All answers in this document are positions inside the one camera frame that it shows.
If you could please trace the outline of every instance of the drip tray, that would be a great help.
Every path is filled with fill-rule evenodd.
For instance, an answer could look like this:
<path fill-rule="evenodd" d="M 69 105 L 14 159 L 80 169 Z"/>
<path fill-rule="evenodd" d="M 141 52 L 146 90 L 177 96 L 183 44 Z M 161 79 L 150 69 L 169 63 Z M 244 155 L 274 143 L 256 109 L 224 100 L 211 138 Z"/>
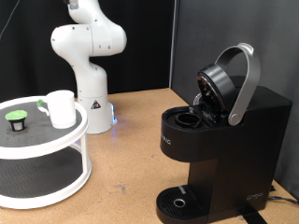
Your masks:
<path fill-rule="evenodd" d="M 157 216 L 164 224 L 207 222 L 207 213 L 188 185 L 162 191 L 157 198 Z"/>

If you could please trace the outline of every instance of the white cup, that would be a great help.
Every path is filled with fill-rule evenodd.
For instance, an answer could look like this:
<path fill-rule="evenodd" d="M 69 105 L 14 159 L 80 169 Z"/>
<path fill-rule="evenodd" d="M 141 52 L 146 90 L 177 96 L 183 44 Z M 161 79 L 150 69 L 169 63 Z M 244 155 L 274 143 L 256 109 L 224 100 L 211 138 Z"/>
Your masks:
<path fill-rule="evenodd" d="M 48 109 L 41 106 L 42 102 L 48 104 Z M 37 102 L 37 108 L 50 115 L 52 126 L 56 129 L 66 129 L 74 126 L 76 120 L 75 98 L 72 91 L 53 91 L 44 99 Z"/>

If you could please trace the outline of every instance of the brand logo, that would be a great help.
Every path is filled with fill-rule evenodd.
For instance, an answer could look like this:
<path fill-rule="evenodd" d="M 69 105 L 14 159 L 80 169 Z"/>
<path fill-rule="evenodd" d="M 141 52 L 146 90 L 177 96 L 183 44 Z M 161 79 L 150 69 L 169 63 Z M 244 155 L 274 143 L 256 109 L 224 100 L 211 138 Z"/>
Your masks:
<path fill-rule="evenodd" d="M 162 133 L 161 133 L 161 138 L 168 144 L 171 145 L 171 140 L 166 138 Z"/>
<path fill-rule="evenodd" d="M 251 200 L 251 199 L 257 199 L 258 197 L 263 196 L 263 193 L 259 193 L 259 194 L 253 194 L 247 197 L 247 200 Z"/>

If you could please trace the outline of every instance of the coffee maker handle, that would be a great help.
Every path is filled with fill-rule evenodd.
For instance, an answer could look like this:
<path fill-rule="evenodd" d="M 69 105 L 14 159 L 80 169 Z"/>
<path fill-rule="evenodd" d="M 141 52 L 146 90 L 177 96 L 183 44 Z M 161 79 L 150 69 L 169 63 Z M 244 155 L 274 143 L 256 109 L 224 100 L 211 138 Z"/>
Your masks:
<path fill-rule="evenodd" d="M 241 52 L 246 56 L 248 69 L 241 91 L 235 100 L 235 104 L 228 118 L 229 124 L 233 126 L 237 125 L 243 119 L 252 95 L 259 83 L 261 74 L 260 60 L 251 45 L 240 43 L 237 46 L 226 49 L 215 62 L 222 70 L 225 70 L 227 64 L 234 56 Z"/>

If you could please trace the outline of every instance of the coffee maker lid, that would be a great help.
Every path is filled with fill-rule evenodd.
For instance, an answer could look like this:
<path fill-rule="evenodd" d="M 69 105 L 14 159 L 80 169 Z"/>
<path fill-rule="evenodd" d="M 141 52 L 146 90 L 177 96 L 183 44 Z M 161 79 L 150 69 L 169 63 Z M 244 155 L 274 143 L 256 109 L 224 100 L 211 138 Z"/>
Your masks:
<path fill-rule="evenodd" d="M 246 56 L 248 69 L 242 88 L 236 96 L 235 85 L 224 70 L 227 64 L 242 52 Z M 237 125 L 244 117 L 259 83 L 260 74 L 260 60 L 253 47 L 249 44 L 240 43 L 226 49 L 215 63 L 202 69 L 198 74 L 197 82 L 204 101 L 209 101 L 220 112 L 229 113 L 229 124 Z"/>

